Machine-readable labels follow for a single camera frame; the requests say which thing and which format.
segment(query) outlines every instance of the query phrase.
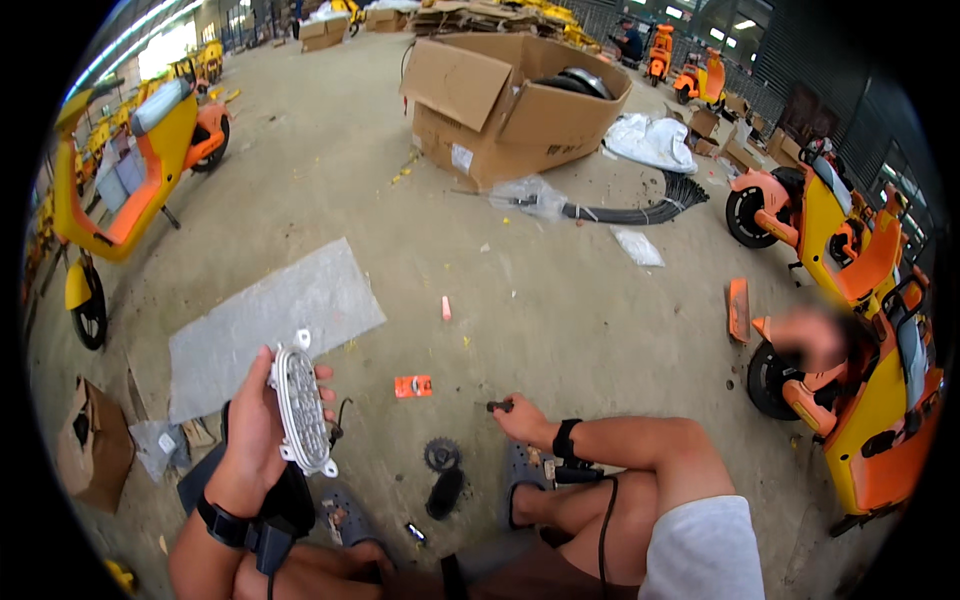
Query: white sticker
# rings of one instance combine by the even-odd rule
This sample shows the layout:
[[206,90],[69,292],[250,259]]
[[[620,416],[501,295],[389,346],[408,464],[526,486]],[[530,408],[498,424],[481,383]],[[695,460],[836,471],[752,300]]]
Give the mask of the white sticker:
[[470,174],[470,164],[473,162],[473,152],[460,144],[454,144],[450,149],[450,162],[464,175]]
[[164,454],[170,454],[177,449],[177,443],[174,442],[174,439],[166,433],[160,435],[160,439],[157,440],[157,443],[160,444],[160,448],[163,450]]

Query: sprocket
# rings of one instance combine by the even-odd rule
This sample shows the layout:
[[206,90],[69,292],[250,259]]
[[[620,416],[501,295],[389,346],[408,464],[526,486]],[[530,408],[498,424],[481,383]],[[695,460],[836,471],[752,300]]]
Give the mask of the sprocket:
[[437,438],[423,449],[423,461],[430,470],[442,473],[460,465],[460,448],[447,438]]

